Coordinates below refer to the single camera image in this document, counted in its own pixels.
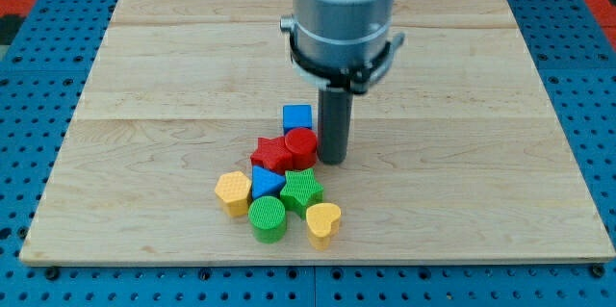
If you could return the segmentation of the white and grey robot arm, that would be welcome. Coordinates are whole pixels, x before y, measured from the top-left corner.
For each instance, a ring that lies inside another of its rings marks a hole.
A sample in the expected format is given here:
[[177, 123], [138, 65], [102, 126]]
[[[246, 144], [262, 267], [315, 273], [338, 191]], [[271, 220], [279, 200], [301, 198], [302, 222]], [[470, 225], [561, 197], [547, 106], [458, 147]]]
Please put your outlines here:
[[322, 91], [364, 94], [391, 67], [404, 34], [388, 40], [394, 0], [293, 0], [280, 19], [295, 71]]

